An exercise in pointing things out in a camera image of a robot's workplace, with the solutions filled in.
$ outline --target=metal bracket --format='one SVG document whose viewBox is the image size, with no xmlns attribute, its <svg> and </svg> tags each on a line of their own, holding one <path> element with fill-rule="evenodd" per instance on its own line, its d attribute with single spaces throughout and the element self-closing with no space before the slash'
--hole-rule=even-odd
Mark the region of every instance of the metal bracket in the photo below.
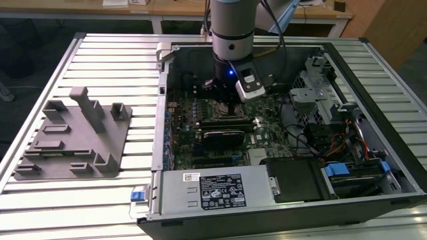
<svg viewBox="0 0 427 240">
<path fill-rule="evenodd" d="M 358 104 L 355 102 L 349 102 L 343 104 L 334 104 L 331 107 L 331 115 L 333 115 L 333 121 L 341 120 L 341 114 L 343 113 L 351 113 L 357 108 L 359 108 Z"/>
<path fill-rule="evenodd" d="M 155 49 L 155 56 L 158 58 L 158 62 L 166 62 L 169 59 L 174 57 L 173 53 L 173 43 L 171 42 L 159 42 L 158 47 Z"/>
<path fill-rule="evenodd" d="M 270 177 L 270 187 L 271 187 L 271 192 L 274 196 L 281 195 L 281 187 L 278 183 L 278 178 L 277 177 Z"/>
<path fill-rule="evenodd" d="M 290 91 L 293 102 L 314 103 L 317 100 L 326 100 L 327 96 L 323 90 L 311 88 L 294 88 Z"/>
<path fill-rule="evenodd" d="M 149 199 L 151 195 L 151 185 L 145 184 L 134 187 L 131 192 L 131 204 L 129 215 L 133 219 L 141 219 L 147 217 L 147 208 Z"/>
</svg>

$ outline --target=blue latch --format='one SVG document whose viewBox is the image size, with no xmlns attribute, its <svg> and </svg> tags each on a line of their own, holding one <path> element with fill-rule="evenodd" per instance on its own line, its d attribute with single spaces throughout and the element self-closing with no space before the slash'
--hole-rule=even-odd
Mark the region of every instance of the blue latch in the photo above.
<svg viewBox="0 0 427 240">
<path fill-rule="evenodd" d="M 382 169 L 385 169 L 385 172 L 389 173 L 391 170 L 389 163 L 386 161 L 382 161 L 381 166 L 382 166 Z"/>
<path fill-rule="evenodd" d="M 326 166 L 325 170 L 329 177 L 335 175 L 350 174 L 346 163 L 331 163 Z"/>
<path fill-rule="evenodd" d="M 134 191 L 131 193 L 131 202 L 143 202 L 146 201 L 146 192 L 145 191 Z"/>
</svg>

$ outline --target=sticker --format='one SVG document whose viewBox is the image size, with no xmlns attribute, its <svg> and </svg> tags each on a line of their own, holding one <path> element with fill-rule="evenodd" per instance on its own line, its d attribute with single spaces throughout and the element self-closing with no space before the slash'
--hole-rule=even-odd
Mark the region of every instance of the sticker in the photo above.
<svg viewBox="0 0 427 240">
<path fill-rule="evenodd" d="M 197 173 L 185 173 L 182 176 L 183 176 L 183 181 L 185 181 L 185 182 L 199 181 L 201 172 L 197 172 Z"/>
<path fill-rule="evenodd" d="M 205 210 L 229 209 L 247 206 L 246 192 L 241 174 L 201 176 L 199 180 L 202 208 Z"/>
<path fill-rule="evenodd" d="M 149 11 L 131 11 L 131 14 L 149 14 Z"/>
</svg>

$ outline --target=white label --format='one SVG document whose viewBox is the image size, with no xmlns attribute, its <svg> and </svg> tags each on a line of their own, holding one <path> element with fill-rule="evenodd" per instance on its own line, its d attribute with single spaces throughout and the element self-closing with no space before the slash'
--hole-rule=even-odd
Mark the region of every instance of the white label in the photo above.
<svg viewBox="0 0 427 240">
<path fill-rule="evenodd" d="M 246 198 L 245 197 L 237 197 L 237 198 L 233 198 L 231 199 L 231 202 L 235 202 L 235 203 L 238 203 L 238 202 L 245 202 L 246 201 Z"/>
<path fill-rule="evenodd" d="M 201 172 L 197 172 L 197 173 L 185 173 L 182 176 L 183 176 L 183 181 L 185 181 L 185 182 L 199 181 Z"/>
<path fill-rule="evenodd" d="M 131 11 L 131 14 L 149 14 L 149 11 Z"/>
</svg>

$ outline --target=wooden table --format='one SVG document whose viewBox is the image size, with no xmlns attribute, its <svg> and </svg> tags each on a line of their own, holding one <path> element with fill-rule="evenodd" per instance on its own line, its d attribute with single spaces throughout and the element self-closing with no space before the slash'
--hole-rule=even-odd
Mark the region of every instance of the wooden table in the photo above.
<svg viewBox="0 0 427 240">
<path fill-rule="evenodd" d="M 295 11 L 293 24 L 333 25 L 329 37 L 339 37 L 351 12 L 311 6 Z M 162 21 L 203 21 L 206 0 L 151 0 L 149 5 L 103 9 L 103 0 L 0 0 L 0 18 L 151 20 L 155 34 L 162 34 Z"/>
</svg>

